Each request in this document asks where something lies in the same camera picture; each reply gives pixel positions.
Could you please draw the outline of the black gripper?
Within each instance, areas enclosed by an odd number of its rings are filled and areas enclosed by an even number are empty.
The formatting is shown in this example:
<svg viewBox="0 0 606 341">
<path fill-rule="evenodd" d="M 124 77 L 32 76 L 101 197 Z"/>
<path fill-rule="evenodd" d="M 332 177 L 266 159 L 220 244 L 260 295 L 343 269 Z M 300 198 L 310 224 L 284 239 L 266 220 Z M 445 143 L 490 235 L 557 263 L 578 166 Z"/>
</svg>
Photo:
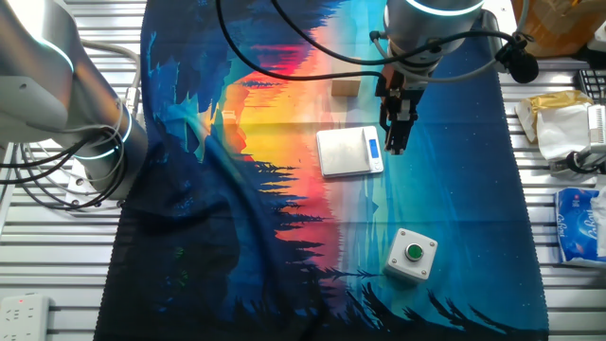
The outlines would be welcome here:
<svg viewBox="0 0 606 341">
<path fill-rule="evenodd" d="M 387 134 L 385 149 L 392 154 L 402 154 L 419 117 L 417 106 L 426 86 L 409 81 L 392 64 L 386 64 L 381 73 L 376 96 L 382 101 L 379 123 Z"/>
</svg>

